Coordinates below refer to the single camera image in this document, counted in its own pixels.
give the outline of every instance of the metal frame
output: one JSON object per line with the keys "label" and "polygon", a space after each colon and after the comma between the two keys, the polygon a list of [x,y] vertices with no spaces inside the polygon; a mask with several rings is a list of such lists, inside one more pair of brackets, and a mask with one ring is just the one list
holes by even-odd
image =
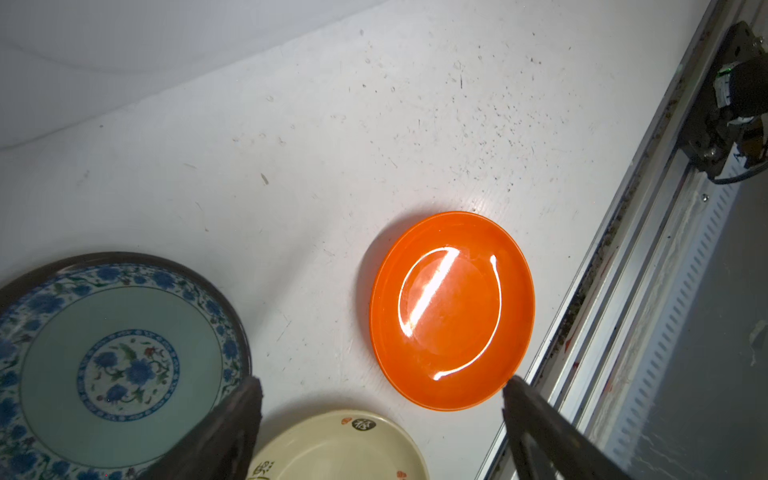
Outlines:
{"label": "metal frame", "polygon": [[[710,64],[730,25],[740,15],[757,17],[757,0],[713,0],[657,109],[619,190],[593,239],[578,274],[539,348],[525,381],[582,432],[597,407],[600,393],[630,332],[639,300],[648,289],[649,272],[659,261],[660,246],[675,200],[694,175],[687,159],[674,156],[677,135]],[[589,273],[584,302],[567,331],[562,349],[555,339]],[[502,426],[476,478],[490,478],[503,469],[509,478]]]}

